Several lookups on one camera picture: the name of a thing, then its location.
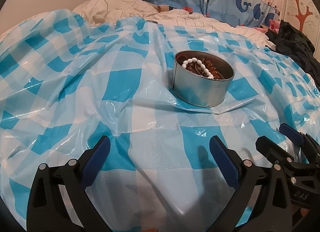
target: blue clamp pad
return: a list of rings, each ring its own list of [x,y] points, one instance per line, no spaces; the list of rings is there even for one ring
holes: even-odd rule
[[[285,135],[287,138],[289,138],[295,146],[300,146],[300,147],[303,146],[304,144],[303,135],[300,134],[297,130],[283,123],[280,125],[279,131],[280,133]]]
[[[216,135],[210,139],[209,147],[227,184],[237,190],[240,185],[241,158],[234,150],[226,148]]]
[[[110,139],[102,136],[93,149],[86,150],[86,152],[93,150],[93,153],[82,169],[81,187],[83,190],[93,184],[110,152],[110,147]]]

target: metal rivet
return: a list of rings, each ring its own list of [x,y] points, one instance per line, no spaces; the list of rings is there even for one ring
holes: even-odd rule
[[[278,165],[278,164],[275,164],[274,168],[275,168],[277,171],[281,170],[281,166]]]
[[[71,160],[68,162],[68,164],[69,164],[70,166],[74,166],[74,165],[77,164],[77,160],[71,159]]]
[[[252,162],[250,160],[244,160],[243,164],[247,167],[252,166]]]
[[[44,170],[46,167],[47,167],[47,165],[45,163],[42,163],[39,165],[40,170]]]

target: wrinkled plastic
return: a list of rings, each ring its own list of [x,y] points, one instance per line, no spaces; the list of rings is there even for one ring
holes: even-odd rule
[[[172,92],[174,54],[188,49],[235,69],[221,105],[191,106]],[[86,190],[100,215],[114,231],[168,232],[205,231],[234,192],[209,152],[212,136],[261,166],[270,166],[255,149],[262,135],[300,160],[281,123],[319,137],[320,94],[304,72],[230,33],[136,17],[90,27],[58,10],[4,38],[0,75],[0,194],[23,227],[37,167],[79,158],[102,135],[111,150]]]

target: black fabric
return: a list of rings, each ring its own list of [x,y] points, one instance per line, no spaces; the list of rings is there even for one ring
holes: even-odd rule
[[[293,59],[304,72],[311,75],[320,90],[320,63],[313,57],[315,47],[310,40],[283,20],[278,35],[271,30],[266,35],[276,45],[276,52]]]

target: pink fabric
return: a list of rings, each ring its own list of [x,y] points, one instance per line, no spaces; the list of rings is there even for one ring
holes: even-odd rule
[[[277,20],[270,20],[270,27],[269,27],[271,30],[276,30],[278,29],[278,32],[279,32],[279,28],[280,28],[280,21]]]

